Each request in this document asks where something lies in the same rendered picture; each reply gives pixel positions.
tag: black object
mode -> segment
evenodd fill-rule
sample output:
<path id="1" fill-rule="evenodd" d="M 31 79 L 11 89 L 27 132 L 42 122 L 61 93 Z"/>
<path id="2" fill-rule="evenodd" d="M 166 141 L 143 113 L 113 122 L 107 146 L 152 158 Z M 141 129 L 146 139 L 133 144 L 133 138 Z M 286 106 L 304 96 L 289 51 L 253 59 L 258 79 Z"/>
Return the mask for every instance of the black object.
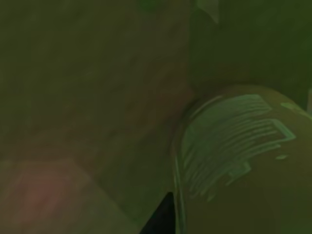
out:
<path id="1" fill-rule="evenodd" d="M 176 214 L 173 193 L 167 193 L 139 234 L 175 234 Z"/>

